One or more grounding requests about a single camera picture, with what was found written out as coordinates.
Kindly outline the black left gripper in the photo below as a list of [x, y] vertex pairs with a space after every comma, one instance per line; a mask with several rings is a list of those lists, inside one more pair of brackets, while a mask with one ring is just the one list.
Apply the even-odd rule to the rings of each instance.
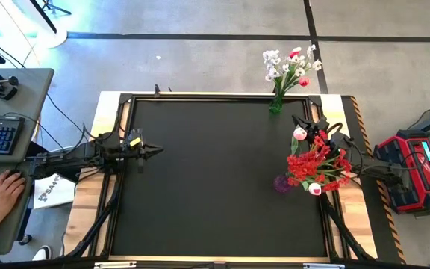
[[163, 147], [154, 144], [144, 144], [143, 130], [141, 128], [130, 130], [122, 139], [120, 158], [127, 160], [134, 158], [137, 161], [137, 172], [144, 172], [144, 161], [163, 152]]

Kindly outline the pink artificial tulip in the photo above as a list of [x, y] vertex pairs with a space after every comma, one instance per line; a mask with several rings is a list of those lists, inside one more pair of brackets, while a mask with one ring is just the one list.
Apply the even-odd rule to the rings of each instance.
[[307, 132], [300, 126], [296, 127], [293, 131], [291, 138], [290, 151], [294, 155], [299, 147], [299, 143], [307, 137]]
[[323, 187], [317, 182], [302, 182], [302, 187], [305, 191], [314, 196], [319, 196], [323, 192]]

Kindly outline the white artificial flower bunch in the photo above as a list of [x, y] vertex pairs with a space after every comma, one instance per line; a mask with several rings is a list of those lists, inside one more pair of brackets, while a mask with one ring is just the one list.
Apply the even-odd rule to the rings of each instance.
[[266, 50], [262, 54], [264, 64], [266, 65], [265, 80], [273, 82], [275, 84], [273, 93], [278, 95], [278, 92], [282, 89], [282, 82], [284, 74], [284, 65], [280, 57], [279, 50]]
[[287, 56], [284, 61], [284, 74], [282, 89], [280, 92], [285, 95], [288, 90], [295, 87], [298, 84], [300, 77], [307, 77], [310, 71], [320, 71], [323, 68], [323, 63], [319, 58], [314, 57], [314, 53], [317, 51], [317, 46], [312, 44], [306, 49], [305, 53], [301, 52], [298, 56], [289, 58]]

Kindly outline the sparse red flower bunch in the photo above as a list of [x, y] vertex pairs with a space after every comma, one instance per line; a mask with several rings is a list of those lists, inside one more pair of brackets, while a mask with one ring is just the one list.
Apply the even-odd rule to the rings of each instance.
[[349, 183], [352, 164], [347, 154], [351, 145], [351, 138], [340, 132], [334, 133], [331, 140], [323, 140], [320, 136], [314, 138], [314, 147], [310, 152], [315, 151], [326, 157], [324, 164], [318, 167], [318, 171], [325, 174], [324, 183], [319, 183], [322, 192], [336, 191]]

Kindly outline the purple glass vase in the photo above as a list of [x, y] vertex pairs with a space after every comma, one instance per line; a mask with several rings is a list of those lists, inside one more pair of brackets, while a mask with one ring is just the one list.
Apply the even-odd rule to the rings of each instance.
[[276, 176], [273, 180], [273, 187], [279, 193], [286, 193], [293, 189], [293, 186], [289, 184], [288, 178], [285, 175]]

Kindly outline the green glass vase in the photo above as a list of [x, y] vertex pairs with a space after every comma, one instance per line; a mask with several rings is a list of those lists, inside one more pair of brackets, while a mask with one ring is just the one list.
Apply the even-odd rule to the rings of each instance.
[[278, 92], [269, 104], [269, 112], [271, 114], [280, 114], [283, 107], [283, 93]]

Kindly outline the white printed bag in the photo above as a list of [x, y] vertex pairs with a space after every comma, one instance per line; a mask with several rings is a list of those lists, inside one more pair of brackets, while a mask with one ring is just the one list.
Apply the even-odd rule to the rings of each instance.
[[74, 200], [75, 183], [53, 174], [44, 179], [38, 179], [34, 184], [33, 209], [51, 208]]

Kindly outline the red and black power unit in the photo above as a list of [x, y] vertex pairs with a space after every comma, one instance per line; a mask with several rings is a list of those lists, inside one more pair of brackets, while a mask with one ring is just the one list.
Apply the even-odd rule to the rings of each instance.
[[399, 130], [375, 146], [376, 159], [387, 162], [398, 178], [386, 181], [390, 207], [397, 214], [430, 214], [430, 142], [427, 132]]

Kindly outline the grey desk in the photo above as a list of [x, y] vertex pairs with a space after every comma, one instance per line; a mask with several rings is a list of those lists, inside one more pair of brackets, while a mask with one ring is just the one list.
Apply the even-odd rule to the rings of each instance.
[[10, 252], [17, 240], [22, 220], [28, 207], [31, 187], [34, 180], [28, 175], [29, 164], [25, 158], [36, 127], [34, 122], [40, 115], [48, 93], [54, 70], [50, 68], [0, 69], [4, 78], [15, 76], [19, 80], [16, 94], [9, 100], [0, 98], [0, 117], [22, 116], [24, 123], [19, 136], [12, 145], [12, 153], [5, 155], [0, 151], [0, 174], [6, 170], [17, 169], [26, 179], [26, 187], [19, 196], [9, 215], [0, 223], [0, 255]]

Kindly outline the black hazard-striped floor mat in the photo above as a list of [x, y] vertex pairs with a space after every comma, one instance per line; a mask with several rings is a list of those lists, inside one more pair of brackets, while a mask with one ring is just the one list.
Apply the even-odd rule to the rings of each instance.
[[[371, 158], [373, 151], [367, 137], [367, 131], [364, 128], [364, 121], [357, 100], [353, 96], [341, 96], [341, 100], [347, 119], [349, 136], [354, 139], [355, 145], [361, 153]], [[361, 187], [378, 258], [384, 262], [404, 264], [404, 253], [387, 203], [384, 185], [377, 178], [363, 173], [361, 175]]]

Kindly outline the white-based black floor stand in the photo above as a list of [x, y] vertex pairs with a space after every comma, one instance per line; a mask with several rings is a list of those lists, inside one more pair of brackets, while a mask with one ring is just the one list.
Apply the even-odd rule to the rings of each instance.
[[43, 11], [42, 0], [0, 0], [0, 5], [25, 39], [48, 49], [66, 41], [67, 30], [49, 17], [51, 11]]

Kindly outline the person's hand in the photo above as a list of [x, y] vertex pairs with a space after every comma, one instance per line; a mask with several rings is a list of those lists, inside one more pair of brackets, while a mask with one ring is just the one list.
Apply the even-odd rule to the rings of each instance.
[[7, 177], [9, 170], [0, 174], [0, 219], [1, 221], [15, 206], [20, 194], [25, 190], [25, 178], [15, 174]]

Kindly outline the black aluminium table frame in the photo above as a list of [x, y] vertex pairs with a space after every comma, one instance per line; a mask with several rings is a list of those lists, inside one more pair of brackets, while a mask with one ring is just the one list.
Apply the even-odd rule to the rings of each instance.
[[143, 166], [125, 159], [105, 245], [113, 261], [292, 264], [327, 262], [320, 200], [279, 194], [293, 115], [330, 116], [338, 95], [104, 92], [92, 133], [142, 129], [162, 152]]

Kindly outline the black diagonal frame strut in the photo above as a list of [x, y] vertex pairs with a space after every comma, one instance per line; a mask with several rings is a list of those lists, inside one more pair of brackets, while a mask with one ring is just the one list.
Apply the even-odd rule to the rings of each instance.
[[352, 248], [356, 257], [359, 260], [375, 260], [370, 254], [368, 254], [364, 248], [357, 242], [354, 235], [349, 231], [348, 227], [341, 219], [339, 214], [336, 212], [334, 206], [329, 201], [326, 193], [320, 196], [321, 203], [325, 206], [325, 211], [334, 221], [336, 227], [338, 228], [342, 238], [345, 238], [346, 243]]
[[110, 255], [119, 182], [115, 174], [94, 173], [81, 178], [63, 234], [62, 254], [87, 258]]

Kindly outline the silver hinge bracket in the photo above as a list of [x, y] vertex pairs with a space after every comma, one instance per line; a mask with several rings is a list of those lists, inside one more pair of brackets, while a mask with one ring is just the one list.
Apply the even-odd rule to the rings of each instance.
[[304, 263], [302, 269], [346, 269], [345, 265], [330, 263]]
[[125, 269], [135, 268], [136, 266], [136, 261], [96, 262], [93, 266], [93, 269]]

